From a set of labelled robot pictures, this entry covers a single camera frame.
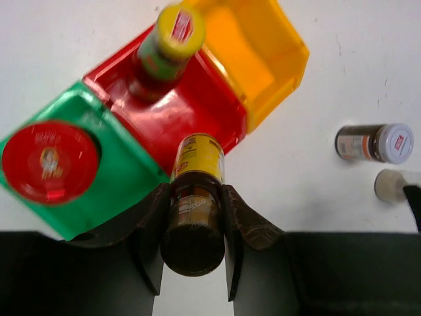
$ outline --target white label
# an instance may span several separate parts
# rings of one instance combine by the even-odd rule
[[[35,144],[50,144],[54,143],[57,144],[61,141],[61,136],[57,135],[56,132],[53,131],[46,131],[40,132],[35,134]]]
[[[372,160],[368,148],[369,136],[339,136],[337,151],[344,159]]]

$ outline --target bottle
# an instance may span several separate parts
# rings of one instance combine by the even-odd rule
[[[22,197],[44,205],[68,203],[91,186],[101,159],[98,139],[58,120],[20,129],[7,142],[2,169]]]
[[[409,185],[421,185],[421,172],[384,169],[376,177],[374,191],[382,201],[399,203],[407,200],[404,187]]]
[[[198,277],[210,273],[224,257],[221,194],[224,153],[206,134],[184,139],[171,176],[172,201],[161,255],[170,269]]]
[[[335,139],[337,154],[344,159],[396,165],[409,158],[413,146],[412,130],[405,124],[344,126]]]
[[[132,55],[129,91],[156,102],[174,88],[205,40],[205,21],[185,4],[169,5]]]

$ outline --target red label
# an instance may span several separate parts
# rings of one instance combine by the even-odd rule
[[[396,144],[395,144],[395,148],[397,150],[400,150],[402,143],[403,143],[404,137],[402,135],[399,135],[399,137],[397,138]]]
[[[184,43],[193,33],[193,22],[191,15],[183,10],[178,12],[176,23],[172,29],[171,37],[175,40]]]

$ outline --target plastic bin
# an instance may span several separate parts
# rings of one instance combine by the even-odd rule
[[[235,93],[202,52],[189,62],[176,88],[155,104],[128,91],[131,58],[151,28],[84,76],[84,82],[171,174],[180,142],[192,133],[215,137],[224,153],[246,135],[246,112]]]
[[[185,0],[206,20],[204,52],[243,102],[252,132],[301,83],[309,51],[276,0]]]
[[[168,177],[101,101],[81,82],[74,84],[26,124],[46,120],[71,122],[99,140],[102,158],[89,189],[70,203],[47,206],[23,199],[0,183],[69,240],[91,230],[143,199]],[[0,143],[0,152],[10,136]]]

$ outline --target label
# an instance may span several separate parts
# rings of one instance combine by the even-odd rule
[[[192,16],[185,10],[178,11],[177,19],[171,32],[171,38],[180,43],[185,43],[192,33]]]
[[[38,132],[34,136],[35,145],[58,144],[61,136],[53,131]]]
[[[218,211],[216,204],[203,196],[182,197],[176,205],[178,206],[178,226],[191,223],[207,226],[210,224],[209,215],[216,215]]]
[[[59,153],[54,147],[45,147],[39,157],[42,168],[41,179],[61,178],[63,168],[59,166]]]
[[[213,137],[194,134],[180,144],[171,181],[191,171],[205,172],[224,183],[224,152]]]
[[[373,160],[370,155],[370,136],[339,136],[337,151],[344,159]]]
[[[398,130],[391,136],[391,154],[396,158],[406,157],[411,150],[410,135],[406,130]]]
[[[148,74],[163,81],[174,81],[184,70],[185,63],[177,63],[165,59],[155,42],[155,29],[143,40],[137,51],[137,57],[142,62]]]

